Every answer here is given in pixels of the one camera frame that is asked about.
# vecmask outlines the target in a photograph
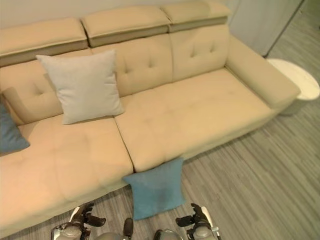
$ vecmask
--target beige sofa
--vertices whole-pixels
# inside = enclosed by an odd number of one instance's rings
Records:
[[[1,237],[119,189],[134,171],[246,134],[285,109],[299,89],[230,35],[228,14],[197,1],[3,29],[2,101],[30,147],[1,155]],[[61,104],[35,55],[108,49],[116,49],[125,112],[62,125]]]

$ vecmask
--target back cushion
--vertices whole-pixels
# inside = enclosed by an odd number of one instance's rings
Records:
[[[173,81],[222,68],[227,60],[229,35],[226,24],[170,33]]]
[[[89,49],[68,52],[63,57],[91,55]],[[28,124],[63,113],[55,87],[38,60],[5,66],[0,69],[4,99],[14,112],[17,124]]]
[[[172,52],[168,34],[92,49],[116,49],[116,81],[120,97],[172,83]]]

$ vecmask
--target floor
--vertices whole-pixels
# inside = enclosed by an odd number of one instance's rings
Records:
[[[270,58],[289,60],[320,82],[320,1],[308,0],[272,49]],[[186,203],[135,221],[132,240],[151,240],[157,229],[186,236],[175,218],[206,206],[223,240],[320,239],[320,98],[293,116],[278,116],[264,127],[187,160],[182,172]],[[107,217],[97,235],[122,232],[132,215],[129,186],[95,201],[93,213]],[[46,240],[70,212],[3,240]]]

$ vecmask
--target headrest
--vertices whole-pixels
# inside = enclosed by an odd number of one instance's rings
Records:
[[[76,18],[4,28],[0,30],[0,67],[87,47],[85,31]]]
[[[170,21],[157,6],[130,6],[82,18],[91,47],[168,32]]]
[[[171,3],[160,8],[170,19],[170,32],[224,24],[231,13],[226,6],[213,0]]]

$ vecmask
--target white pillow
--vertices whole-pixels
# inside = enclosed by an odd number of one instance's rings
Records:
[[[56,88],[63,124],[124,112],[116,85],[115,50],[90,56],[36,58]]]

